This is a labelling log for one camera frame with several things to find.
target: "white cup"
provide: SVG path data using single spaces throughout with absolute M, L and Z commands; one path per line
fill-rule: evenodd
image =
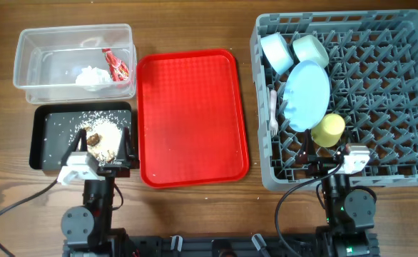
M 293 65 L 287 42 L 279 33 L 261 38 L 260 43 L 267 60 L 279 75 L 284 74 Z
M 311 60 L 325 68 L 330 58 L 322 43 L 314 36 L 307 35 L 293 41 L 293 50 L 300 61 Z

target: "black plate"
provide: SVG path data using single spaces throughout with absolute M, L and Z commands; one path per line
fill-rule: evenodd
M 68 149 L 71 134 L 76 125 L 88 120 L 84 114 L 100 112 L 100 116 L 120 121 L 118 127 L 127 126 L 131 138 L 137 138 L 136 123 L 132 131 L 131 121 L 136 119 L 132 114 L 131 106 L 126 102 L 106 102 L 89 104 L 59 104 L 40 106 L 35 111 L 33 134 L 31 136 L 30 167 L 43 171 L 57 171 L 61 168 L 60 160 Z

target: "white tissue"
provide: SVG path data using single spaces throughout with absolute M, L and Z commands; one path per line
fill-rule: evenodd
M 76 78 L 76 84 L 82 86 L 91 86 L 95 84 L 106 84 L 112 82 L 111 75 L 108 71 L 98 68 L 93 68 L 91 66 L 87 68 L 82 68 L 82 73 L 79 74 Z M 95 91 L 102 88 L 105 88 L 110 85 L 102 86 L 93 86 L 87 90 Z

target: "cable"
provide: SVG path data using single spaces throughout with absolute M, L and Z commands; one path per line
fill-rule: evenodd
M 368 192 L 373 197 L 374 203 L 377 202 L 377 195 L 375 194 L 375 192 L 372 189 L 368 188 L 367 186 L 353 186 L 352 187 L 352 190 L 357 190 L 357 189 L 364 190 L 364 191 Z
M 53 186 L 55 186 L 55 184 L 57 184 L 57 180 L 54 180 L 50 185 L 48 185 L 45 189 L 39 191 L 38 193 L 35 193 L 32 196 L 29 196 L 23 200 L 20 200 L 16 203 L 11 204 L 10 206 L 4 208 L 3 210 L 0 211 L 0 216 L 5 214 L 7 211 L 10 211 L 11 209 L 26 203 L 32 199 L 35 199 L 36 197 L 42 195 L 43 193 L 46 193 L 49 189 L 51 189 Z M 6 249 L 6 247 L 4 247 L 1 243 L 0 243 L 0 249 L 7 255 L 7 256 L 14 256 L 14 254 L 12 252 L 10 252 L 8 249 Z
M 112 208 L 113 211 L 116 211 L 116 210 L 120 209 L 122 207 L 122 205 L 123 205 L 123 196 L 122 196 L 121 190 L 118 188 L 118 186 L 116 184 L 114 184 L 114 188 L 116 189 L 118 195 L 121 196 L 121 204 L 120 204 L 120 206 L 117 206 L 117 207 L 113 207 Z
M 317 187 L 315 188 L 315 193 L 317 194 L 318 201 L 320 202 L 320 205 L 322 206 L 323 210 L 326 210 L 326 208 L 325 208 L 325 204 L 323 203 L 322 199 L 320 198 L 320 192 L 318 191 L 318 188 L 319 188 L 321 185 L 322 185 L 321 183 L 319 183 L 319 184 L 317 185 Z
M 275 208 L 275 216 L 274 216 L 274 222 L 275 222 L 275 229 L 277 230 L 277 234 L 279 235 L 279 239 L 282 241 L 282 243 L 285 245 L 286 249 L 291 252 L 294 256 L 297 257 L 301 257 L 301 255 L 299 255 L 295 250 L 293 250 L 288 243 L 285 241 L 282 233 L 280 232 L 280 228 L 279 228 L 279 210 L 280 210 L 280 206 L 282 205 L 283 201 L 294 191 L 296 191 L 299 188 L 302 188 L 303 186 L 307 186 L 311 183 L 315 183 L 317 181 L 321 181 L 322 179 L 325 178 L 329 178 L 330 176 L 336 174 L 340 168 L 341 168 L 341 164 L 337 165 L 337 167 L 334 169 L 334 171 L 331 171 L 330 173 L 328 173 L 327 175 L 324 175 L 321 178 L 314 178 L 312 180 L 306 181 L 304 183 L 301 183 L 299 185 L 294 186 L 293 188 L 291 188 L 287 193 L 285 193 L 282 198 L 279 200 L 279 203 L 277 203 L 277 207 Z

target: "gray dish rack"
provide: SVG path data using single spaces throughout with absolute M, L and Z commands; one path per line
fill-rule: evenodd
M 308 34 L 323 43 L 330 64 L 327 113 L 346 121 L 346 133 L 365 143 L 370 161 L 350 178 L 353 185 L 418 186 L 418 11 L 344 11 L 262 14 L 250 38 L 253 81 L 258 100 L 258 144 L 262 182 L 286 191 L 311 178 L 295 164 L 302 133 L 281 114 L 289 71 L 279 76 L 262 53 L 260 38 L 279 32 L 291 43 Z M 269 92 L 277 90 L 279 134 L 271 138 Z M 336 148 L 319 148 L 331 156 Z M 314 189 L 318 183 L 303 187 Z

